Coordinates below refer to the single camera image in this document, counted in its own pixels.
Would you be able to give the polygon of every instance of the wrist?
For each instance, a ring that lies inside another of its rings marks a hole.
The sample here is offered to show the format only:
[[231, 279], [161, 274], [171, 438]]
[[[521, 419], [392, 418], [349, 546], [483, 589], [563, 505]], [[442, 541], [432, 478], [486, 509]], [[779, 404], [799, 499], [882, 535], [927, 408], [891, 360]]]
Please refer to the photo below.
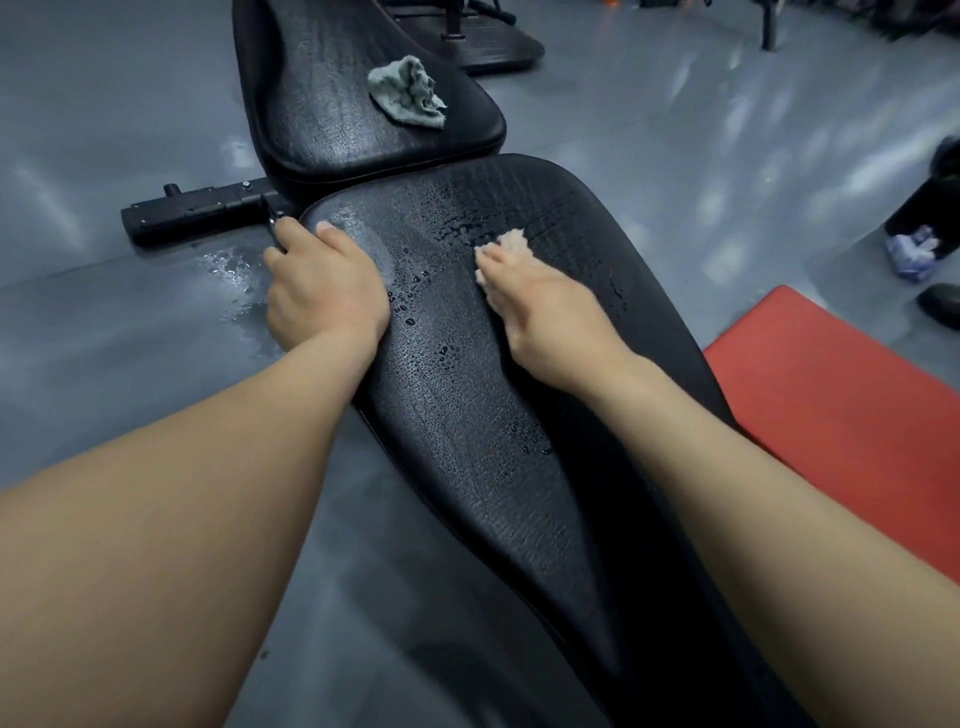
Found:
[[327, 327], [296, 346], [295, 349], [303, 347], [328, 351], [334, 349], [344, 358], [363, 361], [369, 366], [376, 357], [379, 343], [380, 337], [376, 327], [349, 323]]
[[664, 371], [653, 361], [625, 350], [598, 367], [576, 396], [597, 411], [606, 403], [621, 399], [627, 390], [635, 391], [637, 386], [651, 390], [657, 388], [665, 377]]

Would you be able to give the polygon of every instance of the red padded bench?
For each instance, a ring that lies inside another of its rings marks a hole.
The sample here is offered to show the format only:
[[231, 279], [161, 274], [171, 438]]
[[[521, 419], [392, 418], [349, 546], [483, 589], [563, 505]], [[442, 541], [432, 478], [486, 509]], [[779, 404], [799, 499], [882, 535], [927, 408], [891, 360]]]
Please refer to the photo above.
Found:
[[960, 583], [960, 396], [786, 286], [706, 355], [758, 443]]

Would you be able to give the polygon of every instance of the epoxy floor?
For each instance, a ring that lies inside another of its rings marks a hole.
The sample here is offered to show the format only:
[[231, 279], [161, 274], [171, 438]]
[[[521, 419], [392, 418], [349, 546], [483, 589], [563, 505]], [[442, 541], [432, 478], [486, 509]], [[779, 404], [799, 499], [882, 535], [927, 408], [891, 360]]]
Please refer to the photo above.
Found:
[[[505, 151], [593, 189], [702, 345], [788, 283], [960, 389], [960, 335], [917, 311], [873, 233], [960, 133], [960, 44], [888, 43], [788, 7], [763, 54], [747, 0], [504, 2], [547, 48], [539, 69], [483, 81]], [[166, 182], [261, 174], [229, 0], [6, 4], [0, 486], [278, 356], [264, 230], [144, 255], [119, 217]], [[957, 259], [936, 279], [960, 282]], [[352, 413], [261, 658], [231, 728], [603, 724], [536, 619]]]

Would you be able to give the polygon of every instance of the black metal bar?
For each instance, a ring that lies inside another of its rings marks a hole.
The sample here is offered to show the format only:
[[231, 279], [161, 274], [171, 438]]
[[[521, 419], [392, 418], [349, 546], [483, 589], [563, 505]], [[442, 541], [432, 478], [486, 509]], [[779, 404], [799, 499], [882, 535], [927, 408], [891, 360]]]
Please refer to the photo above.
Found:
[[163, 192], [164, 197], [120, 211], [123, 227], [135, 245], [165, 245], [268, 223], [272, 215], [276, 218], [301, 212], [280, 197], [266, 178], [189, 192], [180, 192], [175, 184], [164, 184]]

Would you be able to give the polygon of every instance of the cleaning cloth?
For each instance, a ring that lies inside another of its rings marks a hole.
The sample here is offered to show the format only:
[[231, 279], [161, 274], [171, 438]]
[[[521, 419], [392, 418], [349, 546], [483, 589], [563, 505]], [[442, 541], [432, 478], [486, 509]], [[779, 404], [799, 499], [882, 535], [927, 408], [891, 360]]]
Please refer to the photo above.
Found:
[[416, 56], [375, 68], [367, 76], [373, 100], [400, 124], [442, 129], [446, 104], [433, 92], [433, 79], [426, 75]]

